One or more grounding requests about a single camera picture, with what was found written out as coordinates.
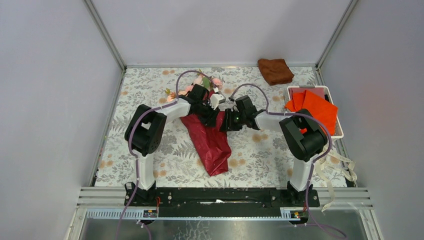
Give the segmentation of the pink fake flower bouquet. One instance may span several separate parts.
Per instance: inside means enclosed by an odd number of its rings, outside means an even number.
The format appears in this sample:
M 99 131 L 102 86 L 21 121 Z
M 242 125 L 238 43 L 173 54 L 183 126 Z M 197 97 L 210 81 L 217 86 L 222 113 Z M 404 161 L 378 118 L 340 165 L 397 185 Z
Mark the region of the pink fake flower bouquet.
M 195 74 L 196 77 L 190 83 L 184 83 L 184 76 L 190 74 Z M 187 97 L 189 93 L 194 91 L 194 87 L 196 86 L 206 89 L 209 93 L 217 93 L 223 89 L 224 82 L 218 77 L 206 76 L 200 69 L 185 71 L 177 77 L 174 90 L 170 88 L 165 89 L 166 102 L 170 103 L 181 96 Z

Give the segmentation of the dark red wrapping paper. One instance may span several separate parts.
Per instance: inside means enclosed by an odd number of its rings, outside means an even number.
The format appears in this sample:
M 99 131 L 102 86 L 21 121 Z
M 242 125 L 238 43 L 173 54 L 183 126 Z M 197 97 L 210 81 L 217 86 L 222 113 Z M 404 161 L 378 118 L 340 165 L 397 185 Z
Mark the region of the dark red wrapping paper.
M 218 107 L 205 110 L 194 104 L 192 107 L 194 111 L 180 120 L 188 130 L 204 169 L 211 177 L 228 172 L 228 158 L 232 150 L 227 133 L 220 131 L 225 112 Z

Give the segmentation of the cream printed ribbon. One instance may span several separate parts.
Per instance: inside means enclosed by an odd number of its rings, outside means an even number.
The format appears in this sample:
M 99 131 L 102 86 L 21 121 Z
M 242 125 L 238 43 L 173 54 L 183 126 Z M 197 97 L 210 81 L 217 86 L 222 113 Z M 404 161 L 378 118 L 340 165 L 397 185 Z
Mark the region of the cream printed ribbon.
M 332 159 L 337 160 L 338 163 L 347 164 L 347 170 L 336 166 L 335 163 L 332 163 Z M 326 175 L 324 174 L 324 170 L 332 169 L 337 173 L 343 174 L 343 176 L 348 181 L 355 182 L 357 181 L 358 176 L 355 173 L 354 168 L 354 161 L 352 161 L 350 158 L 340 155 L 339 153 L 337 153 L 336 150 L 333 149 L 331 149 L 324 157 L 316 161 L 316 163 L 314 164 L 314 172 L 326 183 L 327 190 L 330 196 L 330 201 L 321 208 L 322 212 L 330 208 L 336 198 L 336 193 L 332 181 L 328 177 L 326 177 Z

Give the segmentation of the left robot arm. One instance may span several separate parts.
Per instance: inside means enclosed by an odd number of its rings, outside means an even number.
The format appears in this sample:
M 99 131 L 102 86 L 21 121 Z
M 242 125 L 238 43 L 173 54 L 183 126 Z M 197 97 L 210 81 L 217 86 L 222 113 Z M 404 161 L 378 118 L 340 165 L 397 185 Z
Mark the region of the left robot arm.
M 210 176 L 228 169 L 225 159 L 231 151 L 227 135 L 219 131 L 224 117 L 219 104 L 225 100 L 218 88 L 209 91 L 195 84 L 191 90 L 176 95 L 162 106 L 141 104 L 137 107 L 124 139 L 130 154 L 136 158 L 134 184 L 139 189 L 135 197 L 142 205 L 148 206 L 155 200 L 155 192 L 151 189 L 156 184 L 154 153 L 160 146 L 166 124 L 174 120 L 180 119 L 187 128 L 195 150 Z

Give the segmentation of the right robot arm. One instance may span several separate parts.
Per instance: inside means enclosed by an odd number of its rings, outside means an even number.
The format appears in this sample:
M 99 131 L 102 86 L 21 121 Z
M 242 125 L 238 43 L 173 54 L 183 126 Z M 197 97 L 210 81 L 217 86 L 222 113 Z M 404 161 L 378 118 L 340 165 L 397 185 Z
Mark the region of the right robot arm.
M 298 112 L 271 113 L 257 109 L 249 96 L 237 99 L 232 108 L 224 111 L 220 131 L 239 131 L 243 127 L 254 130 L 270 130 L 281 133 L 291 154 L 296 158 L 292 176 L 288 181 L 287 201 L 293 206 L 301 205 L 309 189 L 313 162 L 321 156 L 331 136 L 325 132 L 319 121 L 307 109 Z

